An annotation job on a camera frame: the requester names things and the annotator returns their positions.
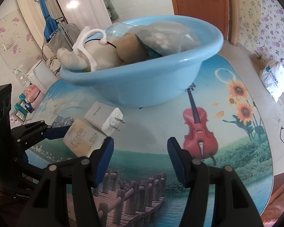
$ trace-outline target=blue plastic basin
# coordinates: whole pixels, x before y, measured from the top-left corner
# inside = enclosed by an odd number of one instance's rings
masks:
[[[156,21],[181,22],[191,27],[201,46],[178,54],[96,72],[77,73],[62,67],[62,78],[74,85],[92,86],[113,104],[127,107],[157,105],[182,94],[195,80],[202,62],[220,51],[223,35],[208,22],[178,15],[143,17],[123,23],[137,26]]]

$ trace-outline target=floral wallpaper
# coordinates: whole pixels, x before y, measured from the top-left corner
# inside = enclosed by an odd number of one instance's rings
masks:
[[[239,0],[239,42],[249,51],[256,49],[261,25],[261,0]]]
[[[7,50],[3,45],[12,43]],[[19,9],[0,19],[0,54],[13,71],[23,65],[28,71],[42,58],[41,49],[35,42]]]
[[[284,58],[284,9],[277,0],[261,0],[261,27],[256,52],[266,63]]]
[[[239,0],[239,42],[265,63],[284,58],[284,9],[277,0]]]

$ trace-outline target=blue apron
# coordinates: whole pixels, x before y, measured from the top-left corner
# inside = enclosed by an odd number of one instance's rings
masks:
[[[39,0],[41,11],[45,19],[44,37],[47,42],[51,40],[50,35],[58,29],[57,22],[51,18],[44,0]]]

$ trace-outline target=white box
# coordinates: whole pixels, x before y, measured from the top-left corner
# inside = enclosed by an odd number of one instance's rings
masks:
[[[65,134],[63,142],[77,157],[89,157],[102,146],[105,138],[105,135],[77,119]]]

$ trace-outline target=screw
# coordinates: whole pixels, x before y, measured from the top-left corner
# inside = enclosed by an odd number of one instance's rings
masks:
[[[49,168],[48,168],[51,172],[55,171],[57,169],[57,166],[56,165],[51,165]]]
[[[233,168],[229,165],[224,166],[224,169],[228,172],[231,172],[233,170]]]
[[[194,165],[199,165],[201,161],[199,159],[193,159],[193,164]]]
[[[83,159],[81,160],[82,165],[88,165],[89,164],[89,159]]]

